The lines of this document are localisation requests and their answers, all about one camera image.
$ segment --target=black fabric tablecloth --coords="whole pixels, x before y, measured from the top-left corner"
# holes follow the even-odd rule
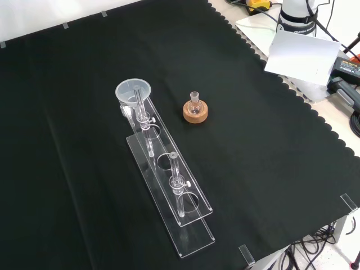
[[[359,158],[204,0],[149,0],[0,50],[3,269],[241,269],[360,204]],[[115,88],[151,99],[208,198],[216,243],[180,260]],[[209,106],[182,118],[192,91]]]

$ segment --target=circular hole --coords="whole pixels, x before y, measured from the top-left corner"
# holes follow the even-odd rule
[[[143,136],[149,140],[159,138],[161,132],[160,127],[155,124],[150,124],[149,126],[149,129],[142,131]]]
[[[128,102],[136,102],[135,96],[128,98]]]
[[[192,192],[184,192],[181,194],[177,201],[178,204],[180,199],[183,200],[184,212],[186,213],[193,212],[199,207],[199,198]]]
[[[157,166],[162,170],[171,170],[170,158],[168,153],[164,153],[157,158]]]

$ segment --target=transparent plastic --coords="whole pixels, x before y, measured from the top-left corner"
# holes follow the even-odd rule
[[[347,204],[347,206],[349,206],[351,213],[356,211],[358,209],[358,206],[356,206],[356,204],[354,203],[354,201],[352,199],[350,199],[348,194],[342,194],[340,196],[342,198],[342,200]]]
[[[127,138],[130,149],[179,256],[185,257],[214,243],[203,219],[213,210],[149,99],[150,89],[143,80],[126,80],[116,96],[134,131]]]
[[[199,114],[203,111],[204,107],[201,101],[199,100],[199,93],[198,92],[191,92],[190,93],[191,101],[187,105],[187,110],[191,114]]]
[[[242,256],[244,256],[248,267],[253,266],[255,264],[255,260],[246,245],[239,246],[238,249],[240,249]]]

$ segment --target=floor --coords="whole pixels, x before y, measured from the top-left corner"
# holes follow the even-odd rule
[[[355,211],[352,214],[356,221],[360,223],[360,211]],[[352,218],[348,218],[345,224],[345,231],[350,232],[353,228]],[[306,244],[309,250],[315,250],[315,244]],[[349,265],[353,262],[360,251],[360,228],[357,227],[351,235],[344,235],[336,245],[326,244],[321,255],[314,261],[316,270],[347,270],[350,269]],[[281,262],[284,255],[281,255],[277,260],[273,270],[281,270]],[[296,245],[295,251],[296,261],[301,270],[304,270],[309,263],[305,256],[305,252],[301,245]],[[287,267],[288,260],[284,262],[284,269]]]

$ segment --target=wire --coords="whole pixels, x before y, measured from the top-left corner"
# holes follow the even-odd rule
[[[350,128],[356,136],[360,137],[360,113],[354,111],[350,116]]]
[[[329,23],[331,21],[332,12],[334,11],[334,4],[335,4],[335,0],[332,0],[331,12],[330,12],[330,17],[328,18],[328,21],[327,21],[326,30],[329,27]]]
[[[321,229],[319,229],[316,233],[310,235],[312,240],[299,240],[299,241],[295,241],[294,243],[292,243],[286,250],[284,253],[284,256],[281,260],[281,270],[293,270],[293,268],[295,267],[296,270],[299,270],[299,266],[298,263],[295,259],[295,245],[301,244],[302,248],[305,251],[305,254],[309,260],[309,263],[306,267],[305,270],[308,270],[309,267],[311,266],[314,270],[316,270],[315,266],[313,265],[314,261],[320,256],[320,254],[323,252],[325,245],[326,244],[331,244],[331,245],[335,245],[335,238],[334,238],[334,230],[335,230],[335,222],[332,222],[331,224],[327,225],[327,227],[323,227]],[[310,251],[306,246],[305,243],[308,244],[316,244],[316,250],[315,251]],[[315,257],[313,259],[310,259],[309,254],[311,255],[315,255]],[[284,264],[285,264],[285,259],[286,257],[288,257],[289,259],[289,264],[286,267],[286,269],[284,269]],[[271,267],[268,270],[272,270],[275,264],[272,264]]]
[[[268,268],[268,270],[272,270],[272,268],[274,268],[275,264],[276,264],[276,261]]]
[[[256,11],[262,13],[262,14],[265,14],[266,16],[268,16],[270,19],[272,19],[274,22],[277,23],[277,20],[276,20],[273,16],[267,14],[265,11],[263,11],[263,10],[261,10],[261,9],[259,9],[259,8],[256,8],[256,7],[248,6],[248,5],[243,4],[243,3],[239,3],[239,1],[241,1],[241,0],[236,0],[236,1],[233,1],[233,2],[232,2],[231,0],[226,0],[226,2],[228,2],[228,3],[230,3],[230,4],[233,4],[233,5],[250,7],[250,8],[252,8],[252,9],[254,9],[254,10],[256,10]]]
[[[350,232],[348,232],[346,235],[351,235],[351,234],[355,231],[355,229],[356,229],[356,220],[355,220],[355,217],[353,217],[353,220],[354,220],[354,227],[353,227],[353,229],[352,229]]]
[[[330,0],[327,1],[327,3],[323,3],[323,4],[318,4],[316,8],[319,8],[319,6],[325,6],[330,4]]]
[[[306,5],[308,7],[308,11],[309,14],[311,16],[314,16],[314,12],[312,11],[310,5],[309,5],[309,0],[305,0],[306,1]],[[317,18],[315,18],[315,22],[316,24],[321,28],[321,30],[323,30],[333,41],[339,42],[336,38],[334,38],[329,31],[317,20]],[[340,43],[341,46],[343,46],[345,49],[347,49],[357,60],[360,61],[360,57],[358,57],[355,53],[353,53],[347,46],[343,45],[342,43]]]

